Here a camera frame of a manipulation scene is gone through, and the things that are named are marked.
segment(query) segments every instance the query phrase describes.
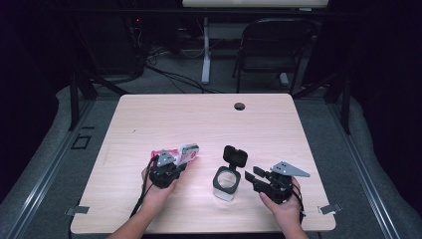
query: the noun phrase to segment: black chair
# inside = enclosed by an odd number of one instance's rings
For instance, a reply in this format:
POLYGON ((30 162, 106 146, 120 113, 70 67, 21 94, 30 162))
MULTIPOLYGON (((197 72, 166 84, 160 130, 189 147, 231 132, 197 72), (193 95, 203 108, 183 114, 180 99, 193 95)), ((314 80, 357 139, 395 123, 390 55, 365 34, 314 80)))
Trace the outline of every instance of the black chair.
POLYGON ((290 84, 293 93, 305 45, 317 34, 317 25, 304 19, 266 18, 248 25, 242 35, 238 59, 237 91, 242 72, 294 73, 290 84))

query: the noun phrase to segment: person's right hand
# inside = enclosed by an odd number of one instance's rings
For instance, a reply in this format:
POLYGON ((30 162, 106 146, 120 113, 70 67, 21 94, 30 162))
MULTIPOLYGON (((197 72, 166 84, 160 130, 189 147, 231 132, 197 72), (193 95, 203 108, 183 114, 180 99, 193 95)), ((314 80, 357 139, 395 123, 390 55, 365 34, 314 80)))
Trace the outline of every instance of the person's right hand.
MULTIPOLYGON (((293 187, 294 192, 300 195, 301 187, 294 177, 292 177, 292 183, 296 186, 293 187)), ((277 224, 287 239, 308 238, 304 229, 302 229, 300 221, 301 205, 294 195, 281 204, 275 203, 264 192, 260 192, 260 198, 268 209, 273 212, 277 224)))

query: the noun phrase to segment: desk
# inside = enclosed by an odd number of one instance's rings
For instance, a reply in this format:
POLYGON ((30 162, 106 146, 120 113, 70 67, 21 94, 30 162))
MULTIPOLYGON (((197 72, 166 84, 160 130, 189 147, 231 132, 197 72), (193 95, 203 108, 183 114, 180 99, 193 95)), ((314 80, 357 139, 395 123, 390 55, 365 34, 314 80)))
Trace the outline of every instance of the desk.
MULTIPOLYGON (((183 0, 183 7, 191 8, 325 8, 328 0, 183 0)), ((202 84, 210 81, 208 18, 204 18, 204 64, 202 84)))
POLYGON ((318 213, 328 205, 294 102, 284 94, 127 95, 121 97, 76 214, 73 233, 111 233, 129 217, 141 192, 141 172, 154 149, 198 143, 197 158, 183 172, 175 191, 146 233, 233 233, 280 231, 245 170, 269 170, 286 161, 311 177, 298 177, 307 213, 307 231, 335 227, 332 215, 318 213), (246 107, 242 111, 235 103, 246 107), (228 165, 224 146, 249 154, 235 198, 213 194, 218 168, 228 165))

